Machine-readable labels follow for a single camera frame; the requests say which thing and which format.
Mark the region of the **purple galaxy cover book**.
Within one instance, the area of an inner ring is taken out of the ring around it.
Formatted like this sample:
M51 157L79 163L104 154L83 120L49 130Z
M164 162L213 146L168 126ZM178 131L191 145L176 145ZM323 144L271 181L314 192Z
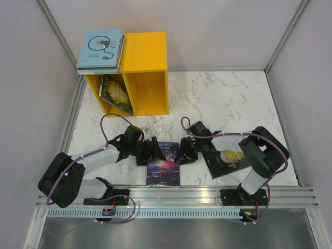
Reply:
M147 186L180 186L180 167L174 162L179 143L158 142L159 148L165 160L159 158L151 160L147 164Z

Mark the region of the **black Moon Sixpence book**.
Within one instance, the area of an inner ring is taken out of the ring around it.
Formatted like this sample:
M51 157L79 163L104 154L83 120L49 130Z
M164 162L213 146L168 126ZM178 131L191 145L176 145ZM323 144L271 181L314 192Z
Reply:
M212 179L250 167L244 153L235 150L201 152Z

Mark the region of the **green gold cover book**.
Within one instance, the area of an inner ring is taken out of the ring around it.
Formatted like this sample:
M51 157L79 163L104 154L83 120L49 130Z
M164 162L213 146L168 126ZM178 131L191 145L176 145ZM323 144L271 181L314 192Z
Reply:
M99 98L120 109L129 116L133 116L134 114L125 84L114 78L112 75L102 76Z

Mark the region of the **light blue Old Man book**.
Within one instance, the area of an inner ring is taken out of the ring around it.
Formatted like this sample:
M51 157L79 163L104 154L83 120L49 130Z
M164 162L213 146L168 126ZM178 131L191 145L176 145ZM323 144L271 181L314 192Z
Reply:
M122 29L89 29L77 62L77 68L115 68Z

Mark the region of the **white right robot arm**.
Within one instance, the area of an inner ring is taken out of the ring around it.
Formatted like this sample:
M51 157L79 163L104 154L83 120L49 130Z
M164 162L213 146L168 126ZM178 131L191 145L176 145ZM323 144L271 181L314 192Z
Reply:
M276 175L288 167L290 153L265 127L258 126L251 132L211 132L201 121L183 128L188 137L181 139L177 157L180 165L198 160L198 153L234 151L243 155L251 171L237 187L237 198L249 204L256 193Z

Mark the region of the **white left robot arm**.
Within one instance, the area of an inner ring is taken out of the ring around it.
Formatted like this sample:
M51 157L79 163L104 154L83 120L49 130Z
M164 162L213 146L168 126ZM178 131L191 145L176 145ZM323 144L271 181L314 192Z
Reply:
M70 156L64 152L57 154L40 179L38 189L47 197L47 206L55 204L66 208L77 199L92 205L110 204L114 197L113 185L102 177L84 177L130 156L143 166L154 159L165 159L156 137L145 140L143 131L130 125L123 134L106 140L103 147L94 151L80 156Z

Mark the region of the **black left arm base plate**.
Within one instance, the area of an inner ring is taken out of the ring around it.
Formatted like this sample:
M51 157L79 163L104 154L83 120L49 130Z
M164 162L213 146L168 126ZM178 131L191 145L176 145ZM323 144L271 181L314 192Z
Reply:
M103 201L103 202L96 202L90 199L84 199L83 204L84 205L96 205L96 206L102 206L102 205L108 205L108 206L126 206L129 203L128 197L119 197L119 195L130 195L129 189L114 189L112 196L117 196L113 199Z

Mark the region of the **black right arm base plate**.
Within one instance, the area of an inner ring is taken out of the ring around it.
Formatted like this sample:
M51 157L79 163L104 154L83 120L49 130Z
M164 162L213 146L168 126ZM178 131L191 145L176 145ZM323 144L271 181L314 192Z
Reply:
M258 190L253 195L246 192L239 193L237 189L221 189L220 195L223 206L259 206L267 205L268 195L264 189Z

